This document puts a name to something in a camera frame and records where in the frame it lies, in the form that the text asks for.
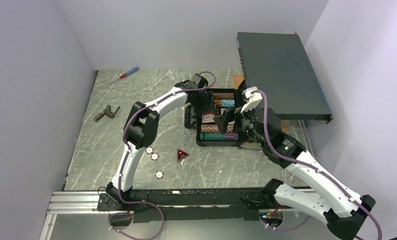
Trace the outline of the red triangular dealer button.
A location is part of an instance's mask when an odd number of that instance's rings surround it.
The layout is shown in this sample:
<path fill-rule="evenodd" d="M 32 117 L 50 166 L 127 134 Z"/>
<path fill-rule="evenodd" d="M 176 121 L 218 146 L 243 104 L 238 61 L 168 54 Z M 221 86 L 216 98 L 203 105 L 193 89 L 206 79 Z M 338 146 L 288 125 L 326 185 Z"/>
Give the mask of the red triangular dealer button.
<path fill-rule="evenodd" d="M 188 152 L 178 148 L 176 152 L 176 161 L 179 163 L 189 156 L 190 154 Z"/>

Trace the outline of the red playing card deck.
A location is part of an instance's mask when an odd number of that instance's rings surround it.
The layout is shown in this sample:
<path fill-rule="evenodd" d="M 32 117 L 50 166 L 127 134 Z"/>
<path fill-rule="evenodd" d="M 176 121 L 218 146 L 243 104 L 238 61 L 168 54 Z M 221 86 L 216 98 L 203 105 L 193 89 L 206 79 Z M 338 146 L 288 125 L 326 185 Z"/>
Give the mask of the red playing card deck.
<path fill-rule="evenodd" d="M 202 114 L 202 123 L 213 123 L 215 115 L 213 113 L 204 113 Z"/>

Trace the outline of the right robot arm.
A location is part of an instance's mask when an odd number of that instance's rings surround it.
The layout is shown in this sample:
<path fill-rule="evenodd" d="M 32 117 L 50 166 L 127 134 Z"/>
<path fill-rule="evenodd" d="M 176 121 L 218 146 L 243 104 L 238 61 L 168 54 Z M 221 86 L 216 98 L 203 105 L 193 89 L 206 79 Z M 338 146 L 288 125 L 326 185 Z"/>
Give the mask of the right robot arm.
<path fill-rule="evenodd" d="M 233 122 L 233 131 L 251 138 L 271 162 L 299 177 L 319 195 L 309 195 L 273 178 L 261 190 L 265 206 L 299 210 L 321 221 L 340 240 L 358 237 L 375 199 L 368 194 L 359 195 L 336 180 L 303 144 L 282 130 L 281 119 L 270 108 L 247 113 L 239 107 L 228 107 L 213 120 L 221 133 Z"/>

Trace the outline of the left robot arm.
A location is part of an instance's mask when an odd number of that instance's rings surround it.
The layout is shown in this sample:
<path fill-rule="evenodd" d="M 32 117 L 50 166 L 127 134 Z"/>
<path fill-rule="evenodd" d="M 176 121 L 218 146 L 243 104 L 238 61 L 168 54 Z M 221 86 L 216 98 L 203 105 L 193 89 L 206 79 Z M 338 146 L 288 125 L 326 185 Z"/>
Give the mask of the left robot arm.
<path fill-rule="evenodd" d="M 213 104 L 208 90 L 213 85 L 202 73 L 196 73 L 190 80 L 176 83 L 167 93 L 152 101 L 133 104 L 123 128 L 122 157 L 105 192 L 99 195 L 99 211 L 124 210 L 130 205 L 144 203 L 131 198 L 134 176 L 143 153 L 158 135 L 160 119 L 185 104 L 205 112 L 210 110 Z"/>

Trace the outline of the black poker chip case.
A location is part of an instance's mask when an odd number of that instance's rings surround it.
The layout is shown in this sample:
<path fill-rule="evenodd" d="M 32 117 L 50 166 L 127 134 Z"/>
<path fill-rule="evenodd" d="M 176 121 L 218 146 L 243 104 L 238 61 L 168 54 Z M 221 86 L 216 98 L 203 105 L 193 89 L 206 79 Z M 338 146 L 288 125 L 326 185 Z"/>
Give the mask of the black poker chip case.
<path fill-rule="evenodd" d="M 196 144 L 202 147 L 238 147 L 247 139 L 241 130 L 241 108 L 245 104 L 243 89 L 210 88 L 205 106 L 188 103 L 183 124 L 195 131 Z"/>

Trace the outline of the chip row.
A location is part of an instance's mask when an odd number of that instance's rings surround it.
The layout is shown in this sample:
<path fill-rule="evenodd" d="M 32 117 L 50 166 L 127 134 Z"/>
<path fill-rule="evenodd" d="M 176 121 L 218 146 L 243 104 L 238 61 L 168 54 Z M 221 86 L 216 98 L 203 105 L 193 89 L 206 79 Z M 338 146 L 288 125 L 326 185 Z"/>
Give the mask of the chip row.
<path fill-rule="evenodd" d="M 202 132 L 199 134 L 201 141 L 208 142 L 236 142 L 239 140 L 237 133 Z"/>
<path fill-rule="evenodd" d="M 233 108 L 233 107 L 235 107 L 234 99 L 215 99 L 213 102 L 217 108 Z"/>
<path fill-rule="evenodd" d="M 212 94 L 214 100 L 234 100 L 235 95 L 233 92 L 214 92 Z"/>
<path fill-rule="evenodd" d="M 200 126 L 200 131 L 202 133 L 221 133 L 221 131 L 219 130 L 219 128 L 216 124 L 202 124 Z M 234 125 L 229 124 L 227 126 L 226 131 L 223 133 L 233 133 L 233 132 L 234 132 Z"/>

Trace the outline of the top chip row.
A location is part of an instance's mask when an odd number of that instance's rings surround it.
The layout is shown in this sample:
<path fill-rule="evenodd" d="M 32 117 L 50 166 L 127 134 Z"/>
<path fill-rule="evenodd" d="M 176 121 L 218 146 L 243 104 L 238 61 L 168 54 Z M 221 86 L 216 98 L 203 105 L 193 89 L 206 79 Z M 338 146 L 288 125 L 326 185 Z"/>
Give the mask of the top chip row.
<path fill-rule="evenodd" d="M 214 100 L 234 100 L 235 95 L 233 92 L 214 92 L 212 94 Z"/>

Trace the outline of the bottom chip row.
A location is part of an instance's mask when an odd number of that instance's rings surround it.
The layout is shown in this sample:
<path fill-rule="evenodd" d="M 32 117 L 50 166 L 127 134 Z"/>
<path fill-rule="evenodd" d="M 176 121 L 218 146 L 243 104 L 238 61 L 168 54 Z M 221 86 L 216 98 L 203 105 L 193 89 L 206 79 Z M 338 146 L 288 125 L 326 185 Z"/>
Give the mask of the bottom chip row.
<path fill-rule="evenodd" d="M 208 142 L 236 142 L 239 140 L 237 133 L 202 132 L 199 134 L 201 141 Z"/>

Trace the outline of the blue red screwdriver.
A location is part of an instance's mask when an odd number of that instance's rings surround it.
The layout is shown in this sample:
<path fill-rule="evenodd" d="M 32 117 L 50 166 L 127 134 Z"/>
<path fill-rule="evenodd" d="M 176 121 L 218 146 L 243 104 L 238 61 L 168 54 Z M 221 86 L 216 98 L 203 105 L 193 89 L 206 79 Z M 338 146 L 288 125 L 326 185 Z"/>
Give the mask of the blue red screwdriver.
<path fill-rule="evenodd" d="M 133 67 L 133 68 L 127 70 L 127 71 L 124 71 L 123 73 L 121 73 L 121 74 L 115 76 L 115 77 L 110 81 L 110 83 L 113 84 L 114 82 L 116 82 L 116 81 L 119 80 L 119 79 L 127 78 L 128 76 L 135 74 L 135 73 L 138 72 L 139 70 L 140 70 L 140 68 L 139 68 L 138 66 L 135 66 L 135 67 Z"/>

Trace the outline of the dark grey rack box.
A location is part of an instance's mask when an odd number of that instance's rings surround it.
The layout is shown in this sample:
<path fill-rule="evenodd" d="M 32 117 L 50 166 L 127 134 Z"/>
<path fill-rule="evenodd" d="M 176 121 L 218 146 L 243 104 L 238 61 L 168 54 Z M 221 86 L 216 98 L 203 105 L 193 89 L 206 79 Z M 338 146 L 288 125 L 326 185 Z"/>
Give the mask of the dark grey rack box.
<path fill-rule="evenodd" d="M 282 120 L 333 120 L 298 34 L 238 32 L 236 41 L 246 86 L 264 91 Z"/>

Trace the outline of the poker chip upper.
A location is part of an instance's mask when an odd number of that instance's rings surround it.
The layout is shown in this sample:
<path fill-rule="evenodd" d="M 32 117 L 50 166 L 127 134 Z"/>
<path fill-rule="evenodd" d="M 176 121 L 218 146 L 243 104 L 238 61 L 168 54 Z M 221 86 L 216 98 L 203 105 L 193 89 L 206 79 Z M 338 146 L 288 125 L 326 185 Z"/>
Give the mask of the poker chip upper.
<path fill-rule="evenodd" d="M 145 152 L 146 152 L 148 155 L 152 155 L 152 154 L 154 153 L 154 149 L 153 149 L 152 147 L 147 147 L 146 150 L 145 150 Z"/>

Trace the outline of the poker chip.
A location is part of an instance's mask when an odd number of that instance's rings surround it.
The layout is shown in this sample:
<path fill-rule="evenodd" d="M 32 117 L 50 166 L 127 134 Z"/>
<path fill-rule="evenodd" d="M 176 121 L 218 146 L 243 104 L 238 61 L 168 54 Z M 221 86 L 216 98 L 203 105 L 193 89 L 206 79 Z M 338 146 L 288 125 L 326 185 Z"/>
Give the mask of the poker chip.
<path fill-rule="evenodd" d="M 156 177 L 156 179 L 161 180 L 164 177 L 164 172 L 161 170 L 156 171 L 155 177 Z"/>
<path fill-rule="evenodd" d="M 150 157 L 152 161 L 157 161 L 159 159 L 159 155 L 157 153 L 153 153 Z"/>
<path fill-rule="evenodd" d="M 154 149 L 153 149 L 152 147 L 147 147 L 146 150 L 145 150 L 145 152 L 146 152 L 148 155 L 152 155 L 152 154 L 154 153 Z"/>

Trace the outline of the poker chip middle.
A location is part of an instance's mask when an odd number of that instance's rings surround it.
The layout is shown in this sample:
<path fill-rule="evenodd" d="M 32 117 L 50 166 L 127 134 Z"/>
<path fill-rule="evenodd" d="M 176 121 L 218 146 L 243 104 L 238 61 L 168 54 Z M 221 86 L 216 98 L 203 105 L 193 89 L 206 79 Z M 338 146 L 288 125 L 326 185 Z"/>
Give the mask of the poker chip middle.
<path fill-rule="evenodd" d="M 157 153 L 153 153 L 150 157 L 152 161 L 157 161 L 159 159 L 159 155 Z"/>

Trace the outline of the poker chip lower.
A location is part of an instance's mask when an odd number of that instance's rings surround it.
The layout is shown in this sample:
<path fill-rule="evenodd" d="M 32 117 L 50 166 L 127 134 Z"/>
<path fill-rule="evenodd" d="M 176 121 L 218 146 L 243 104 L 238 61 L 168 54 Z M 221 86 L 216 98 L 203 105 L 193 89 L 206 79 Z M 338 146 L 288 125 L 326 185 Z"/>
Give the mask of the poker chip lower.
<path fill-rule="evenodd" d="M 164 172 L 161 170 L 156 171 L 155 177 L 156 177 L 156 179 L 161 180 L 164 177 Z"/>

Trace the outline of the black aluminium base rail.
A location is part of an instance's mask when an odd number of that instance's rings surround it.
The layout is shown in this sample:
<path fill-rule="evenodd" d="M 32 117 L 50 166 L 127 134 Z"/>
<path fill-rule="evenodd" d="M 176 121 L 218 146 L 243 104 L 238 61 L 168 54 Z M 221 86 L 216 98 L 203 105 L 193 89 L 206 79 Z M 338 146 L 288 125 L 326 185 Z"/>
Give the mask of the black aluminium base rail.
<path fill-rule="evenodd" d="M 265 202 L 260 187 L 134 189 L 125 202 L 114 200 L 104 189 L 58 191 L 51 196 L 47 213 L 131 213 L 134 223 L 177 220 L 243 219 L 253 221 L 262 213 L 289 210 L 285 203 Z"/>

